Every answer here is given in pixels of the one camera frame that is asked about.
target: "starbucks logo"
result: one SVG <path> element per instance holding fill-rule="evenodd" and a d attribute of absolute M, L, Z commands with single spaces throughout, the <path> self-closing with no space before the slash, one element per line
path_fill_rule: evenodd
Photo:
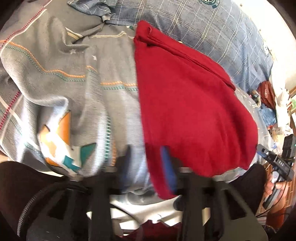
<path fill-rule="evenodd" d="M 212 8 L 216 8 L 220 4 L 221 0 L 199 0 L 199 1 L 200 1 L 200 3 L 204 3 L 204 4 L 212 6 Z"/>

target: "human hand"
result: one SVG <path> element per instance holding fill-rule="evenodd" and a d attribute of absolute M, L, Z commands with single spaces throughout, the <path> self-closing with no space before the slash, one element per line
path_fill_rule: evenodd
<path fill-rule="evenodd" d="M 271 180 L 272 180 L 272 174 L 269 174 L 267 177 L 267 181 L 264 185 L 264 194 L 263 194 L 264 198 L 267 198 L 269 195 L 272 194 L 274 184 L 271 182 Z M 281 191 L 273 203 L 273 205 L 275 205 L 277 202 L 278 204 L 271 208 L 271 210 L 269 211 L 270 213 L 275 213 L 281 210 L 282 208 L 284 208 L 286 199 L 287 199 L 287 193 L 288 193 L 288 185 L 286 185 L 286 183 L 287 182 L 276 183 L 276 188 L 280 189 Z"/>

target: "blue cloth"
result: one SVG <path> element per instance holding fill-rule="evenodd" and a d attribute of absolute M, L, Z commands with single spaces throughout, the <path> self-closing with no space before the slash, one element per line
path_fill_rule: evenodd
<path fill-rule="evenodd" d="M 70 5 L 79 11 L 100 16 L 102 12 L 97 14 L 96 10 L 93 13 L 92 9 L 100 7 L 102 2 L 79 0 Z M 107 23 L 130 26 L 145 20 L 168 36 L 209 56 L 246 92 L 257 89 L 261 82 L 269 79 L 272 56 L 254 23 L 231 0 L 105 2 L 109 3 L 106 6 L 109 11 L 114 12 Z"/>
<path fill-rule="evenodd" d="M 266 107 L 265 104 L 262 103 L 259 111 L 266 127 L 273 126 L 277 123 L 276 112 L 273 109 Z"/>

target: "white star print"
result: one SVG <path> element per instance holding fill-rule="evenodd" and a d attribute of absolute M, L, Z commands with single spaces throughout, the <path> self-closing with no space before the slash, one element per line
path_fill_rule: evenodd
<path fill-rule="evenodd" d="M 70 54 L 76 53 L 76 49 L 71 49 Z"/>

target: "red fabric fold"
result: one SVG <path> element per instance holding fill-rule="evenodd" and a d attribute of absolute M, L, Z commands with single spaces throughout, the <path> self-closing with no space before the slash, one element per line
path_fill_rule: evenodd
<path fill-rule="evenodd" d="M 168 189 L 160 147 L 199 175 L 248 169 L 256 153 L 257 125 L 234 94 L 224 69 L 202 53 L 140 21 L 135 62 L 147 164 L 163 199 Z"/>

